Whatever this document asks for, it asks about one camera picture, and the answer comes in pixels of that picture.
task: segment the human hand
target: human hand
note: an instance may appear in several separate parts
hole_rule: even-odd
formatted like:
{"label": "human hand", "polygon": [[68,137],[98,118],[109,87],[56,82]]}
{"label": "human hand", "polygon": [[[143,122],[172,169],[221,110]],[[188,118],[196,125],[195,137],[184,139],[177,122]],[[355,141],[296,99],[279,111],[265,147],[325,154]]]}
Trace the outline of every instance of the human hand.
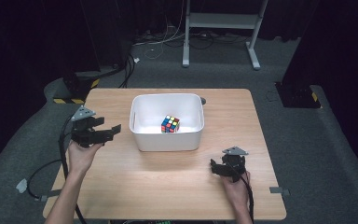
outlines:
{"label": "human hand", "polygon": [[[231,177],[220,177],[225,187],[228,201],[231,203],[231,205],[238,211],[248,211],[247,205],[249,201],[249,194],[243,181],[239,180],[233,183]],[[251,174],[249,172],[242,174],[242,177],[246,183],[250,184]]]}
{"label": "human hand", "polygon": [[85,175],[92,165],[95,153],[103,144],[81,147],[77,142],[69,143],[69,174]]}

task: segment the human arm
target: human arm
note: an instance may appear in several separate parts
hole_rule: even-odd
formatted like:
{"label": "human arm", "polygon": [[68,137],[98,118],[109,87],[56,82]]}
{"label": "human arm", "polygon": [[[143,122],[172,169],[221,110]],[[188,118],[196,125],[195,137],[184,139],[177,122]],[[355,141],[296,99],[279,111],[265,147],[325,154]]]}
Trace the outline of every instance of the human arm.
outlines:
{"label": "human arm", "polygon": [[71,141],[68,147],[69,173],[60,196],[53,205],[45,223],[73,223],[81,184],[92,165],[95,153],[102,145],[103,144],[95,144],[91,147],[84,148],[77,142]]}
{"label": "human arm", "polygon": [[[242,177],[249,184],[250,173],[246,172]],[[226,190],[227,199],[234,209],[237,223],[252,224],[248,209],[249,194],[245,184],[242,181],[233,183],[231,177],[221,176],[221,179]]]}

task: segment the wrist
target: wrist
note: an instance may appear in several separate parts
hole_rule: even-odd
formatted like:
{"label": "wrist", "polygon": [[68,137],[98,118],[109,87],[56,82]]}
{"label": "wrist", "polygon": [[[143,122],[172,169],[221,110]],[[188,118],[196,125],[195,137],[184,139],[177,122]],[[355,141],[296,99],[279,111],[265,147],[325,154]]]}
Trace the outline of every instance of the wrist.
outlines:
{"label": "wrist", "polygon": [[238,224],[251,224],[252,219],[249,210],[246,206],[235,206],[234,207],[235,219]]}
{"label": "wrist", "polygon": [[69,170],[67,179],[71,178],[74,180],[83,180],[85,176],[86,176],[86,172],[81,172],[78,170],[73,170],[73,171]]}
{"label": "wrist", "polygon": [[249,213],[249,208],[245,204],[233,204],[234,212],[238,213]]}

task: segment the metal stand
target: metal stand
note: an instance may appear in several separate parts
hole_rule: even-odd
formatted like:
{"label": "metal stand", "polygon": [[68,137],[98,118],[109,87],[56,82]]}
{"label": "metal stand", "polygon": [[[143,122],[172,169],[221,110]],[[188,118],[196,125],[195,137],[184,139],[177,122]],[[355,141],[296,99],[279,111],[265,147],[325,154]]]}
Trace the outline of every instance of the metal stand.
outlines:
{"label": "metal stand", "polygon": [[186,32],[185,43],[183,47],[183,67],[190,66],[190,47],[189,32],[190,27],[211,27],[211,28],[230,28],[230,29],[250,29],[254,30],[250,42],[246,42],[246,49],[252,61],[254,70],[260,69],[260,63],[255,55],[255,41],[263,21],[269,0],[263,0],[260,11],[257,15],[240,14],[215,14],[215,13],[190,13],[190,0],[187,0],[186,6]]}

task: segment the rubik's cube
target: rubik's cube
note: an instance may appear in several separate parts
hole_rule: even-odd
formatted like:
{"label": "rubik's cube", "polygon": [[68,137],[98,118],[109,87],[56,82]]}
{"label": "rubik's cube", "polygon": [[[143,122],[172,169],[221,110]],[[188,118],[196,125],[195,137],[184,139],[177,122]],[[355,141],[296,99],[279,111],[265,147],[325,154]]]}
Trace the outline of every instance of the rubik's cube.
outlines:
{"label": "rubik's cube", "polygon": [[179,119],[167,115],[161,123],[162,133],[176,133],[179,130]]}

